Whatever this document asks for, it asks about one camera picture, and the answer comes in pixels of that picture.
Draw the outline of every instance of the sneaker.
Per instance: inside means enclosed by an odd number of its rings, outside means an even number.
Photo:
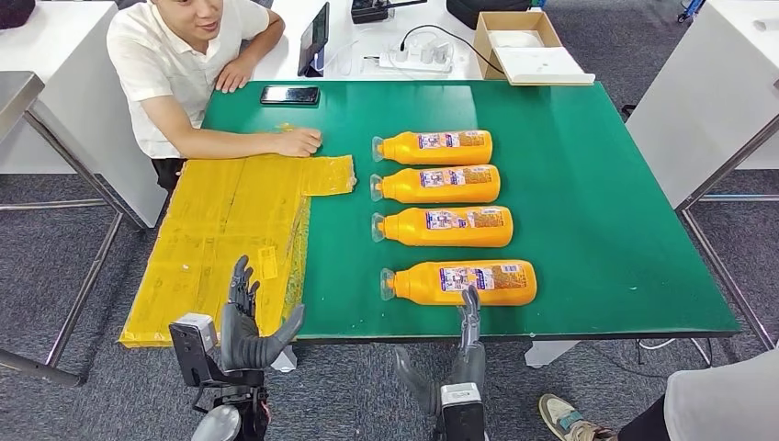
[[[616,440],[614,431],[584,420],[575,407],[551,393],[538,400],[538,410],[544,423],[560,441]]]

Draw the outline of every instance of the bottle cap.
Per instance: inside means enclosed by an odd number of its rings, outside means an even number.
[[[387,237],[384,233],[384,216],[373,213],[370,218],[370,236],[373,238],[373,242],[381,242]]]
[[[371,142],[371,151],[373,152],[373,160],[379,162],[384,159],[384,140],[378,136],[373,137]]]
[[[370,176],[370,198],[374,202],[384,198],[384,190],[381,187],[383,179],[379,175]]]
[[[381,299],[390,300],[395,297],[395,273],[384,268],[381,270]]]

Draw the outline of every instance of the white shirt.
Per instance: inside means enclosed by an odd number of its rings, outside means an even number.
[[[668,378],[665,425],[671,441],[775,441],[779,349],[733,365]]]
[[[152,3],[138,3],[114,16],[108,27],[108,55],[144,153],[151,158],[181,157],[143,111],[141,101],[172,95],[199,128],[222,68],[238,56],[241,40],[266,30],[268,21],[267,9],[250,0],[224,0],[219,35],[203,54],[176,36]]]

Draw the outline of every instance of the cardboard box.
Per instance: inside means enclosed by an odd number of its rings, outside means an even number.
[[[526,35],[526,41],[516,43],[521,47],[510,47],[511,42],[496,47],[496,40],[502,36],[516,40],[523,35]],[[485,80],[505,79],[512,85],[591,85],[595,78],[595,75],[584,73],[568,54],[543,11],[482,12],[476,25],[473,46],[492,64],[509,74],[498,72],[477,57]],[[540,73],[530,68],[534,62],[538,64]]]

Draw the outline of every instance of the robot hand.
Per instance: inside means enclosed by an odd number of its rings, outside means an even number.
[[[246,267],[249,257],[241,256],[232,271],[228,302],[221,311],[221,363],[225,371],[267,368],[295,338],[303,324],[304,305],[270,336],[261,337],[254,321],[254,295],[260,282],[249,288],[253,273]]]
[[[462,318],[462,335],[460,346],[452,366],[452,371],[446,381],[430,381],[424,379],[412,367],[409,353],[405,348],[395,347],[395,370],[401,382],[411,391],[419,402],[423,412],[431,415],[441,413],[442,387],[462,383],[475,383],[483,394],[485,355],[484,346],[479,341],[479,294],[474,287],[462,292],[464,307],[459,307]]]

